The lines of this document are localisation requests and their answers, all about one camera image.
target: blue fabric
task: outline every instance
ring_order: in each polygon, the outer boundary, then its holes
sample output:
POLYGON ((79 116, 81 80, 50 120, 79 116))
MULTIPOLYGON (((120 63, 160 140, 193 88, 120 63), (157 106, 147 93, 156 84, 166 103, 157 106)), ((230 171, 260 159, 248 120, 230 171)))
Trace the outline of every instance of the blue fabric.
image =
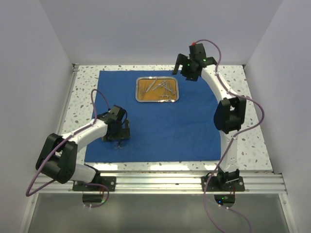
MULTIPOLYGON (((180 74, 179 100, 174 103, 140 103, 135 99, 136 79, 145 76, 171 76, 171 71, 101 71, 98 89, 110 105, 128 112, 131 138, 117 142, 97 139, 86 149, 86 162, 160 162, 220 159, 220 136, 213 116, 217 101, 200 78, 186 81, 180 74)), ((98 113, 107 111, 97 94, 98 113)))

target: speckled tabletop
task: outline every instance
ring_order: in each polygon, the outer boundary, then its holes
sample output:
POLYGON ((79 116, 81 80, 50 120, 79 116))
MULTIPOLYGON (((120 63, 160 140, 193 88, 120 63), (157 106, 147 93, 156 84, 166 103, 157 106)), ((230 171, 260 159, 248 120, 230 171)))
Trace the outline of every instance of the speckled tabletop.
MULTIPOLYGON (((92 116, 90 92, 97 88, 101 70, 173 70, 173 66, 79 66, 62 133, 73 131, 86 123, 92 116)), ((220 72, 230 86, 241 95, 251 96, 242 66, 220 66, 220 72)), ((242 129, 258 121, 253 103, 248 102, 242 129)), ((86 148, 78 152, 77 163, 84 163, 86 148)), ((150 170, 212 170, 217 161, 179 161, 152 163, 88 163, 99 170, 150 171, 150 170)), ((238 165, 240 170, 272 171, 268 151, 259 127, 241 134, 238 138, 238 165)))

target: table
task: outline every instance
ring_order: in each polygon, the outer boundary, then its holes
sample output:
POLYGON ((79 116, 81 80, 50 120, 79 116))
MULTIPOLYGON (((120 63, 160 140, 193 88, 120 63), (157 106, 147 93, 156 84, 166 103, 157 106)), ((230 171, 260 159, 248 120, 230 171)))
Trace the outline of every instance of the table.
MULTIPOLYGON (((173 65, 115 65, 78 66, 61 133, 73 131, 91 119, 93 108, 90 92, 97 88, 101 70, 173 70, 173 65)), ((220 66, 219 71, 229 85, 238 93, 251 96, 242 66, 220 66)), ((253 103, 248 102, 242 129, 258 121, 253 103)), ((86 148, 78 152, 77 163, 84 163, 86 148)), ((105 171, 186 171, 213 170, 218 161, 179 161, 149 163, 87 163, 105 171)), ((260 127, 245 132, 238 139, 238 166, 240 170, 272 171, 268 151, 260 127)))

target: gray wall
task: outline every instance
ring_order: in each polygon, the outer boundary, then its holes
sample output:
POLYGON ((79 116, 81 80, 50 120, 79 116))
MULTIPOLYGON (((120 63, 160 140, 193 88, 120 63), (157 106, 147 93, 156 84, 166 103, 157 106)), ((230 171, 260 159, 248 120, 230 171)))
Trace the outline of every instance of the gray wall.
POLYGON ((282 0, 41 2, 73 63, 172 64, 194 40, 208 38, 224 63, 246 64, 282 0))
POLYGON ((16 233, 71 64, 37 0, 2 0, 0 31, 0 232, 16 233))
POLYGON ((246 66, 272 165, 282 172, 300 232, 311 231, 311 1, 284 0, 246 66))

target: purple cable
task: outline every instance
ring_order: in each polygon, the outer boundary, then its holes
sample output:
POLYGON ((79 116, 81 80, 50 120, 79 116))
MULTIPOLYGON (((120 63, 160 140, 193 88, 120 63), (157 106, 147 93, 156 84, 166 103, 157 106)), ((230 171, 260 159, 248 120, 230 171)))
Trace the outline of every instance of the purple cable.
MULTIPOLYGON (((251 99, 251 98, 249 98, 249 97, 237 95, 237 94, 232 93, 232 92, 230 92, 230 91, 228 90, 228 88, 225 86, 225 84, 223 83, 223 81, 222 81, 222 79, 220 78, 219 73, 218 73, 218 66, 219 66, 219 64, 220 64, 220 62, 221 62, 221 59, 222 59, 222 53, 221 53, 221 51, 220 51, 220 48, 219 48, 218 45, 216 45, 214 42, 212 42, 212 41, 210 41, 210 40, 206 40, 206 39, 198 40, 198 41, 195 42, 195 44, 197 44, 198 42, 201 42, 201 41, 206 41, 206 42, 211 43, 211 44, 214 45, 214 46, 216 47, 216 49, 218 50, 218 53, 219 53, 219 60, 218 60, 217 65, 216 65, 216 67, 215 67, 215 73, 216 73, 216 76, 217 76, 218 81, 219 81, 220 84, 223 86, 223 88, 226 90, 226 92, 227 92, 228 94, 230 94, 230 95, 235 96, 235 97, 239 97, 239 98, 242 98, 242 99, 245 99, 245 100, 248 100, 248 101, 253 102, 254 104, 256 104, 256 105, 259 107, 259 109, 261 110, 261 114, 262 114, 262 115, 261 115, 261 119, 260 119, 260 121, 259 121, 257 124, 253 125, 252 127, 247 128, 247 129, 238 131, 238 132, 236 132, 236 133, 232 136, 232 138, 231 138, 231 140, 230 140, 230 142, 229 142, 229 144, 228 144, 228 147, 226 148, 224 154, 223 154, 222 157, 220 158, 219 163, 218 163, 217 166, 215 167, 214 171, 211 173, 211 175, 210 175, 209 178, 207 179, 207 182, 206 182, 206 185, 205 185, 205 188, 204 188, 203 200, 204 200, 205 212, 206 212, 208 218, 210 219, 210 221, 214 224, 214 226, 215 226, 218 230, 220 230, 221 232, 225 233, 225 231, 224 231, 223 229, 221 229, 221 228, 217 225, 217 223, 215 222, 215 220, 211 217, 210 212, 209 212, 209 210, 208 210, 208 208, 207 208, 206 190, 207 190, 208 183, 209 183, 209 181, 211 180, 212 176, 215 174, 215 172, 218 170, 219 165, 220 165, 220 163, 223 161, 224 157, 227 155, 227 153, 228 153, 228 151, 229 151, 229 148, 230 148, 230 146, 231 146, 232 143, 233 143, 234 137, 238 136, 239 134, 241 134, 241 133, 243 133, 243 132, 246 132, 246 131, 248 131, 248 130, 251 130, 251 129, 253 129, 253 128, 259 126, 259 125, 263 122, 265 114, 264 114, 263 107, 262 107, 258 102, 256 102, 255 100, 253 100, 253 99, 251 99)), ((247 221, 247 223, 248 223, 248 225, 249 225, 249 232, 250 232, 250 233, 253 232, 252 225, 251 225, 250 221, 247 219, 247 217, 246 217, 245 215, 243 215, 243 214, 240 213, 239 211, 234 210, 234 209, 231 209, 231 208, 229 208, 229 210, 232 211, 232 212, 234 212, 234 213, 236 213, 236 214, 238 214, 238 215, 240 215, 240 216, 242 216, 242 217, 247 221)))
POLYGON ((105 190, 107 190, 107 197, 106 197, 105 200, 103 200, 100 204, 97 204, 97 205, 86 205, 87 207, 97 208, 97 207, 100 207, 100 206, 104 205, 108 201, 108 198, 109 198, 109 188, 107 188, 105 185, 100 184, 100 183, 86 183, 86 182, 81 182, 81 183, 84 184, 84 185, 87 185, 87 186, 99 186, 99 187, 102 187, 105 190))
MULTIPOLYGON (((106 104, 107 104, 108 109, 110 109, 109 103, 108 103, 106 97, 104 96, 104 94, 103 94, 101 91, 97 90, 97 89, 93 89, 93 90, 91 91, 91 101, 92 101, 92 105, 93 105, 93 109, 94 109, 94 113, 95 113, 95 118, 94 118, 93 124, 95 124, 95 122, 97 121, 97 110, 96 110, 96 107, 95 107, 95 104, 94 104, 94 100, 93 100, 93 92, 94 92, 94 91, 97 91, 97 92, 99 92, 99 93, 101 94, 101 96, 105 99, 105 102, 106 102, 106 104)), ((43 167, 44 167, 45 164, 48 162, 48 160, 56 153, 56 151, 57 151, 62 145, 64 145, 69 139, 71 139, 73 136, 75 136, 77 133, 80 133, 80 132, 82 132, 82 131, 88 129, 88 128, 91 127, 93 124, 88 124, 88 125, 86 125, 86 126, 80 128, 80 129, 74 131, 73 134, 71 134, 71 135, 69 135, 67 138, 65 138, 61 143, 59 143, 59 144, 49 153, 49 155, 48 155, 48 156, 46 157, 46 159, 42 162, 42 164, 40 165, 40 167, 39 167, 38 170, 36 171, 34 177, 33 177, 32 180, 30 181, 30 184, 29 184, 29 186, 28 186, 28 188, 27 188, 27 190, 26 190, 26 196, 27 196, 27 197, 30 197, 31 195, 35 194, 36 192, 38 192, 38 191, 41 190, 42 188, 48 186, 49 184, 51 184, 51 183, 53 183, 53 182, 55 181, 55 180, 51 180, 51 181, 45 183, 44 185, 40 186, 39 188, 37 188, 37 189, 34 190, 33 192, 30 192, 31 188, 33 187, 33 185, 34 185, 36 179, 38 178, 40 172, 42 171, 43 167)))

